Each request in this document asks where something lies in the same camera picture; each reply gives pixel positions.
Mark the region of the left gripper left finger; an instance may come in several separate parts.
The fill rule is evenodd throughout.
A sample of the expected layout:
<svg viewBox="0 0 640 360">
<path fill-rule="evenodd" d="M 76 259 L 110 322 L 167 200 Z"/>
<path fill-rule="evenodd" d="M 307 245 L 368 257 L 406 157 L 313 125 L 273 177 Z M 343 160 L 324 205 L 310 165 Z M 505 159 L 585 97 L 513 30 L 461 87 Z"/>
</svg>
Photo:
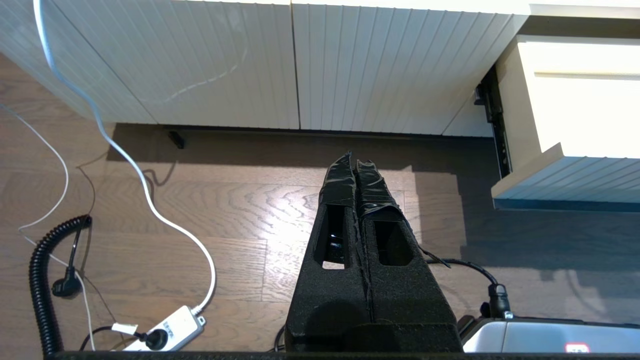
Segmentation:
<svg viewBox="0 0 640 360">
<path fill-rule="evenodd" d="M 373 319 L 370 244 L 346 152 L 327 168 L 284 325 L 288 353 L 339 352 L 345 333 Z"/>
</svg>

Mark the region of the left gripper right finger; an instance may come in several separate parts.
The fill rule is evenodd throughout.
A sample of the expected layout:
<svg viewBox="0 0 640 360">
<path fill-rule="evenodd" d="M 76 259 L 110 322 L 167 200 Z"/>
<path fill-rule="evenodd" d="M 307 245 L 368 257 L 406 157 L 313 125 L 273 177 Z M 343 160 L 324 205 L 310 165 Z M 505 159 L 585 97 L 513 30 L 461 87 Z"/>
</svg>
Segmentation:
<svg viewBox="0 0 640 360">
<path fill-rule="evenodd" d="M 369 323 L 356 331 L 384 353 L 461 353 L 457 319 L 377 166 L 355 166 Z"/>
</svg>

